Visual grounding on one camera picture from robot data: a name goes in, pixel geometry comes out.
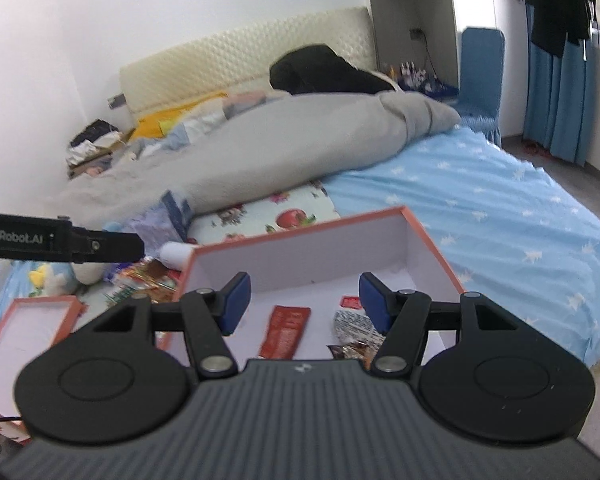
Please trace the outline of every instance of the wall socket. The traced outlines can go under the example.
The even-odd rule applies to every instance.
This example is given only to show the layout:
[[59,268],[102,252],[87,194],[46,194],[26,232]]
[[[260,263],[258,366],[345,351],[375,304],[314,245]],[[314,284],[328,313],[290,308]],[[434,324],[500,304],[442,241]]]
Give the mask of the wall socket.
[[424,31],[421,28],[410,28],[409,37],[411,41],[424,40]]
[[115,110],[116,108],[120,108],[121,106],[126,105],[126,98],[124,94],[118,94],[113,97],[107,99],[107,103],[109,103],[109,109]]

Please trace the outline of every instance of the blue bed sheet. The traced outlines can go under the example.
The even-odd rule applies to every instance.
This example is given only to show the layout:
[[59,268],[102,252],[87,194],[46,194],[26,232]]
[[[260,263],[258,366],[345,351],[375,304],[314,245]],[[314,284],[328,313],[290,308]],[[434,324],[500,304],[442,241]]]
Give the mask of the blue bed sheet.
[[323,184],[343,216],[407,205],[465,288],[600,361],[600,220],[543,170],[458,128]]

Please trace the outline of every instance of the cardboard box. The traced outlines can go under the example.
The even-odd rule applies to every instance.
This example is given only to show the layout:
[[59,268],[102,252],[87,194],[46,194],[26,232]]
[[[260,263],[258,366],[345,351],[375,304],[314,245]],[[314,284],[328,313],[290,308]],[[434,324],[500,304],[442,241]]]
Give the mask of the cardboard box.
[[[342,296],[358,295],[362,272],[373,272],[392,290],[413,288],[435,301],[458,301],[464,292],[429,235],[406,208],[328,221],[311,227],[197,249],[182,273],[178,297],[200,287],[220,289],[248,272],[251,303],[226,338],[238,364],[256,357],[277,304],[312,310],[295,359],[330,359],[337,344],[333,317]],[[426,359],[455,344],[455,333],[431,333]],[[167,351],[188,364],[182,334]]]

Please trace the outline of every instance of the bed headboard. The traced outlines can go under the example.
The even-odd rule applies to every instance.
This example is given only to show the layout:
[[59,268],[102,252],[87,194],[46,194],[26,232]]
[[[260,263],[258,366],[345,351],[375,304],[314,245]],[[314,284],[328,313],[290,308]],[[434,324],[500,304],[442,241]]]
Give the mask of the bed headboard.
[[376,45],[366,7],[255,23],[163,50],[120,69],[133,118],[218,90],[270,88],[269,67],[287,52],[328,44],[351,64],[376,70]]

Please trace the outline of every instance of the gray blanket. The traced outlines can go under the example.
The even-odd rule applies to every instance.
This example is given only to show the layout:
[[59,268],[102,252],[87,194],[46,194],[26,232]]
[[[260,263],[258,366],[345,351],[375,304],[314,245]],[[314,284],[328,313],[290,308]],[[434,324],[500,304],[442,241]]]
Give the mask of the gray blanket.
[[79,176],[45,200],[44,213],[98,229],[147,209],[171,190],[201,214],[375,164],[458,122],[455,110],[416,92],[285,98],[179,152],[115,166],[95,178]]

